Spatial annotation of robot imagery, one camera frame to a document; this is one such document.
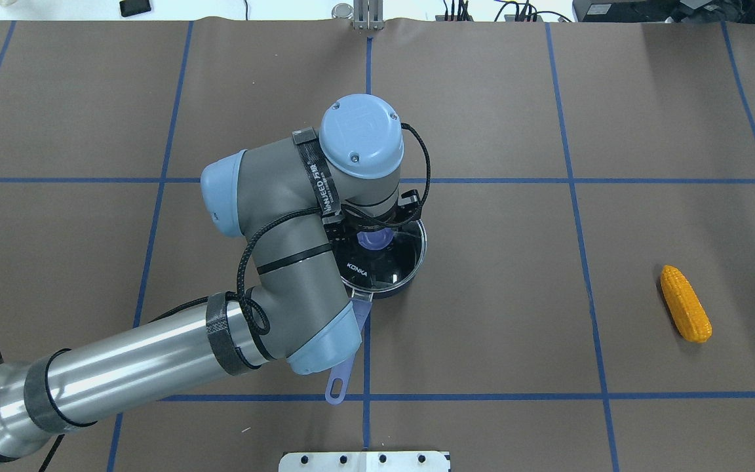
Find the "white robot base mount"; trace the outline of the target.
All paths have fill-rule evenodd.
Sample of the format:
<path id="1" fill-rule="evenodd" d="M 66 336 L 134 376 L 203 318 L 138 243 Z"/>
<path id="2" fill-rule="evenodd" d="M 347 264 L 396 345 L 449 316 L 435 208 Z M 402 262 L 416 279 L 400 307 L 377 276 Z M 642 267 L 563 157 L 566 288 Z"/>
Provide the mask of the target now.
<path id="1" fill-rule="evenodd" d="M 425 451 L 333 451 L 287 453 L 279 471 L 452 471 L 447 452 Z"/>

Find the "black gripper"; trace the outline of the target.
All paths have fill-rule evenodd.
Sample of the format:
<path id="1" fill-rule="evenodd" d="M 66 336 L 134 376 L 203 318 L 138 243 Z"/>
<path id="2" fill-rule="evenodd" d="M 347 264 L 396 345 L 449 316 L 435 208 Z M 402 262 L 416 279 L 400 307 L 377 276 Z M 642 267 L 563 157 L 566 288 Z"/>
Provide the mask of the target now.
<path id="1" fill-rule="evenodd" d="M 341 212 L 324 217 L 330 241 L 352 239 L 360 245 L 389 245 L 405 229 L 411 229 L 423 212 L 423 193 L 398 189 L 374 205 L 345 200 Z"/>

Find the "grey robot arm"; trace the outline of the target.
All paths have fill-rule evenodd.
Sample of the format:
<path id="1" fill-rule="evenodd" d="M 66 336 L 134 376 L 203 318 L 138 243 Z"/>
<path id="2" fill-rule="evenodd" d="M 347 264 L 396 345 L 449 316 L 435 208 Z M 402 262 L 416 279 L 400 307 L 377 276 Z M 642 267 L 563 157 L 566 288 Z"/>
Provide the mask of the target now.
<path id="1" fill-rule="evenodd" d="M 363 233 L 388 250 L 395 229 L 417 225 L 426 194 L 400 191 L 404 131 L 384 99 L 351 94 L 318 128 L 207 165 L 201 192 L 218 230 L 243 237 L 234 292 L 186 302 L 143 326 L 30 363 L 0 352 L 0 463 L 51 437 L 184 389 L 285 359 L 296 374 L 346 361 L 362 335 L 343 276 L 343 246 Z"/>

